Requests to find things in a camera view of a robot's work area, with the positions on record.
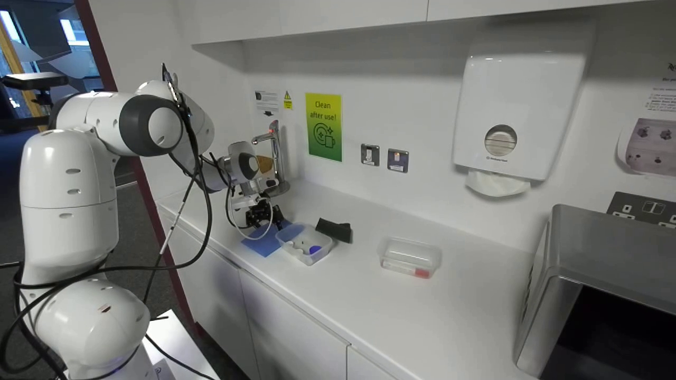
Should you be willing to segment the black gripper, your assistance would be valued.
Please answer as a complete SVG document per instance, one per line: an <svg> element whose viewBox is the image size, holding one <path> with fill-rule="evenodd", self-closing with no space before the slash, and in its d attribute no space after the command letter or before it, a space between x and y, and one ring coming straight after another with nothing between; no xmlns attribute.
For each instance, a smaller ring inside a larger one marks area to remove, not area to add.
<svg viewBox="0 0 676 380"><path fill-rule="evenodd" d="M246 210L246 225L261 228L278 219L275 204L268 196L258 196L255 203Z"/></svg>

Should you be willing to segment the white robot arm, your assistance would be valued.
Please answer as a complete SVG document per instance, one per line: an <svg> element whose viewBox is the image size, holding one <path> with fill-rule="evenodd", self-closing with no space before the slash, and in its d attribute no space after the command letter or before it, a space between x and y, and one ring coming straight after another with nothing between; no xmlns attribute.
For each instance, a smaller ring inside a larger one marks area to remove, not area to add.
<svg viewBox="0 0 676 380"><path fill-rule="evenodd" d="M21 327L63 363L66 380L156 380L144 349L150 311L109 279L118 245L115 167L123 156L167 156L214 193L278 164L247 142L209 159L211 142L211 118L171 80L75 94L55 107L49 131L27 139L17 311Z"/></svg>

